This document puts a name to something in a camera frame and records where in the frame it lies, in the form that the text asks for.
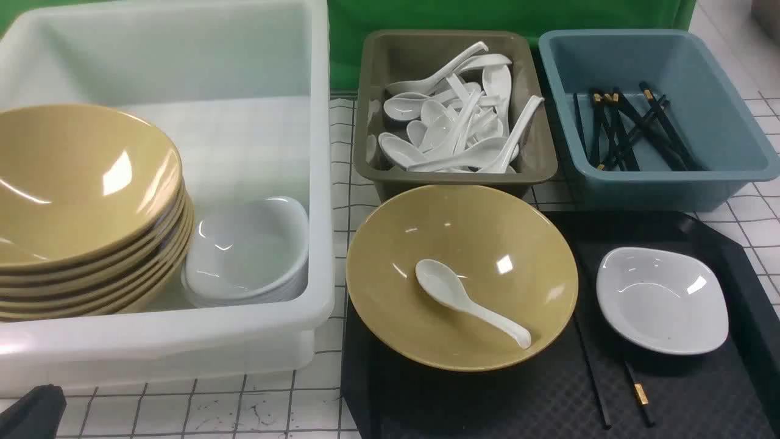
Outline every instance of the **yellow bowl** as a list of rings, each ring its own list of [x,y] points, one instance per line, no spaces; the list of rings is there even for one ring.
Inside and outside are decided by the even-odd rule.
[[[16,322],[36,319],[58,319],[75,316],[99,316],[118,312],[137,302],[148,303],[165,286],[186,256],[190,246],[195,213],[189,199],[176,229],[167,236],[157,255],[136,270],[127,274],[136,277],[132,282],[119,278],[108,285],[102,294],[91,297],[90,301],[80,304],[58,303],[53,309],[19,312],[0,308],[0,321]]]
[[[67,266],[49,272],[0,275],[0,299],[30,300],[62,295],[83,287],[84,284],[98,284],[126,271],[152,253],[173,230],[184,210],[186,197],[186,190],[182,185],[170,209],[163,213],[156,224],[135,241],[117,248],[115,252],[77,266]]]
[[[182,181],[158,128],[94,105],[0,113],[0,272],[105,254],[147,230]]]
[[[452,268],[476,303],[525,326],[530,348],[428,296],[414,267]],[[358,229],[347,291],[366,326],[390,348],[439,369],[476,372],[527,360],[566,327],[577,269],[566,240],[536,209],[482,186],[424,186],[379,206]]]

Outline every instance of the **green backdrop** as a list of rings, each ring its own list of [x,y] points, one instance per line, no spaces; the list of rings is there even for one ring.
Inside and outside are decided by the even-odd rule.
[[[0,29],[29,9],[89,1],[0,0]],[[331,86],[357,88],[363,40],[374,30],[510,30],[535,45],[539,35],[554,29],[686,30],[695,4],[696,0],[329,0]]]

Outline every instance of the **black tray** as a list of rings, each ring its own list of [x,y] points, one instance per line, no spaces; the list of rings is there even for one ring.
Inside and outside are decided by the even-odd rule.
[[[352,304],[342,392],[363,439],[514,437],[778,437],[780,322],[741,246],[677,212],[551,212],[580,271],[577,317],[613,427],[602,423],[574,322],[537,357],[489,373],[452,373],[382,344]],[[601,258],[626,245],[691,255],[713,269],[729,308],[729,339],[694,357],[624,342],[596,303]],[[646,427],[620,352],[650,400]]]

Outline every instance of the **tiled floor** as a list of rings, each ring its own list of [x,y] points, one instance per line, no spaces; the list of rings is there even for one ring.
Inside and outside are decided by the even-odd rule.
[[[721,63],[780,153],[780,47],[749,16],[750,0],[700,0],[690,30]],[[360,439],[339,397],[345,258],[349,240],[379,204],[373,185],[351,167],[350,99],[330,103],[337,306],[317,331],[314,361],[295,373],[184,380],[68,391],[59,437],[92,439]],[[575,209],[558,179],[525,198],[539,210]],[[749,184],[699,219],[745,247],[780,317],[780,180]],[[12,404],[0,399],[0,410]]]

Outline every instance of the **blue plastic bin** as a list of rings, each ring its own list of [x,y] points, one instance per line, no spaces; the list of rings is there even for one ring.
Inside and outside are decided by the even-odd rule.
[[[569,177],[575,177],[573,190],[584,205],[710,210],[748,182],[780,175],[777,153],[698,37],[678,30],[554,30],[542,35],[539,50],[574,168]],[[593,112],[588,89],[620,87],[644,113],[649,105],[639,89],[642,80],[657,98],[666,94],[669,119],[708,171],[673,172],[645,140],[634,147],[640,172],[608,172],[588,163],[576,129],[573,93],[580,100],[589,144]],[[605,151],[603,134],[601,142]]]

